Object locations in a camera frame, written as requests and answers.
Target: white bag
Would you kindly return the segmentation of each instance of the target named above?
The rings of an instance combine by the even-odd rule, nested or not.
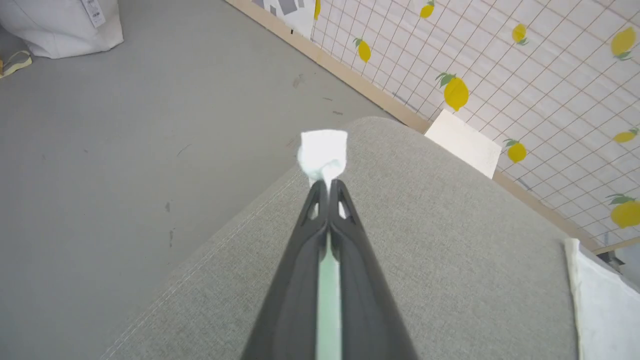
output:
[[[107,51],[123,41],[118,0],[0,0],[0,25],[32,54],[52,59]]]

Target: wooden trim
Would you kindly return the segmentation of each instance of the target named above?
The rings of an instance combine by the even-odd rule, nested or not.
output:
[[[324,67],[328,72],[345,82],[357,92],[364,95],[374,104],[381,107],[393,117],[400,120],[408,127],[424,134],[427,131],[428,122],[419,115],[409,110],[384,91],[359,76],[343,63],[331,57],[320,47],[312,43],[297,32],[291,33],[291,28],[282,20],[273,16],[265,9],[253,4],[250,0],[227,0],[229,4],[245,13],[247,16],[264,26],[267,30],[278,35],[282,40],[295,47],[299,52],[306,55],[318,65]]]
[[[627,246],[631,246],[633,244],[637,244],[640,243],[640,237],[638,238],[633,238],[630,240],[625,240],[623,242],[619,242],[619,243],[615,243],[613,245],[607,246],[607,247],[601,247],[597,250],[595,250],[593,253],[596,255],[602,254],[604,252],[609,252],[609,251],[613,251],[616,249],[620,249],[621,247],[627,247]]]
[[[282,40],[289,43],[289,45],[296,48],[299,52],[315,61],[318,65],[331,72],[334,76],[371,100],[371,102],[383,108],[403,124],[418,131],[421,134],[424,134],[427,131],[427,128],[431,125],[430,121],[424,120],[419,115],[409,110],[405,105],[395,100],[389,94],[385,93],[372,83],[368,82],[362,76],[359,76],[358,74],[353,72],[343,63],[332,58],[319,46],[313,44],[309,39],[301,36],[296,32],[292,34],[291,28],[287,26],[282,20],[273,16],[270,12],[253,4],[250,0],[227,0],[227,2],[252,18],[254,21],[258,22],[260,25],[264,26],[270,32],[280,37]],[[560,214],[544,206],[526,190],[518,186],[513,181],[509,180],[504,174],[496,171],[496,173],[493,175],[493,180],[513,196],[515,196],[518,200],[524,202],[535,212],[560,228],[560,230],[566,232],[567,235],[580,240],[581,244],[585,248],[595,252],[596,254],[605,252],[602,251],[603,249],[608,249],[611,247],[616,247],[615,249],[617,249],[618,247],[628,246],[632,243],[640,242],[640,238],[636,238],[623,241],[622,243],[612,245],[610,247],[599,249],[599,245],[596,241],[591,239],[591,236],[589,234],[587,234],[582,229],[579,229],[573,222],[565,220]]]
[[[598,243],[591,239],[590,235],[588,235],[584,230],[578,228],[578,226],[573,222],[565,220],[559,213],[556,213],[544,206],[540,201],[538,201],[538,199],[527,192],[527,190],[524,190],[522,187],[511,181],[503,173],[496,170],[493,174],[493,180],[518,200],[524,202],[527,206],[533,209],[533,211],[540,214],[543,218],[546,218],[549,222],[560,228],[560,230],[566,232],[567,235],[580,240],[580,244],[589,251],[594,251],[600,247]]]

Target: grid pattern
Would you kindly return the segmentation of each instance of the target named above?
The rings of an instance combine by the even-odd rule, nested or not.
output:
[[[640,197],[640,136],[613,140],[640,125],[640,56],[611,50],[616,34],[639,29],[640,2],[443,0],[423,19],[427,4],[325,0],[311,39],[424,119],[454,111],[435,79],[456,74],[470,92],[456,116],[527,149],[517,163],[505,149],[500,171],[601,246],[640,236],[614,223],[607,198]],[[512,38],[519,24],[525,45]],[[356,38],[371,45],[369,61]]]

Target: gray fabric upholstery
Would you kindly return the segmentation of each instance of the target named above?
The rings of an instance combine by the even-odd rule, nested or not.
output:
[[[422,135],[348,126],[347,184],[423,359],[575,359],[558,228]],[[290,170],[184,264],[102,359],[237,359],[308,192]]]

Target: gray floor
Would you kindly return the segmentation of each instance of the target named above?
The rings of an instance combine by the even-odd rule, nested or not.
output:
[[[2,359],[98,359],[300,131],[385,116],[221,0],[120,13],[116,49],[0,80]]]

